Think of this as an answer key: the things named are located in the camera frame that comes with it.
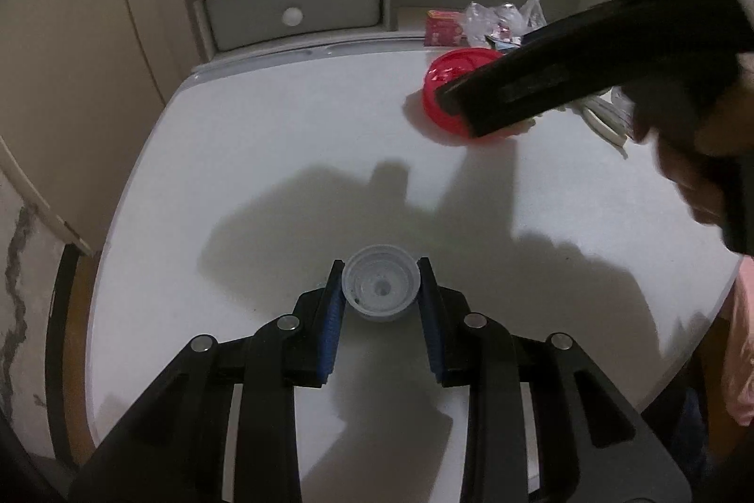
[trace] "drawer knob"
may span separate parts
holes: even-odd
[[[285,26],[298,26],[304,19],[304,12],[299,7],[289,7],[283,12],[283,24]]]

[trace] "red box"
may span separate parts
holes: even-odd
[[[461,12],[430,9],[425,25],[425,46],[457,48],[461,45],[464,30],[458,23]]]

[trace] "wooden floor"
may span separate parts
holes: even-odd
[[[86,357],[89,307],[97,275],[98,260],[82,256],[74,276],[66,337],[63,349],[63,404],[73,459],[84,464],[94,450],[87,423],[84,397],[84,364]],[[725,411],[720,378],[729,324],[718,318],[704,337],[697,355],[704,370],[710,424],[710,452],[716,460],[725,458],[743,436],[739,426]]]
[[[84,365],[86,364],[89,307],[98,264],[99,258],[81,256],[78,259],[68,305],[66,337],[63,342],[63,409],[71,455],[79,467],[94,452],[84,395]]]

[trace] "red lid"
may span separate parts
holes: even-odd
[[[435,58],[425,75],[424,88],[421,90],[421,104],[427,116],[440,128],[454,135],[469,137],[469,131],[460,116],[451,116],[440,108],[434,97],[434,91],[442,84],[455,80],[482,65],[503,56],[502,52],[487,48],[461,48]]]

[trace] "red container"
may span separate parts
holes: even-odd
[[[440,128],[454,135],[469,137],[469,131],[460,116],[451,116],[437,104],[435,90],[455,80],[456,77],[495,61],[501,56],[503,56],[502,52],[493,49],[462,48],[454,49],[436,58],[425,75],[424,87],[421,90],[421,104],[427,116]]]
[[[430,9],[425,23],[425,46],[458,47],[464,37],[459,25],[460,12]]]

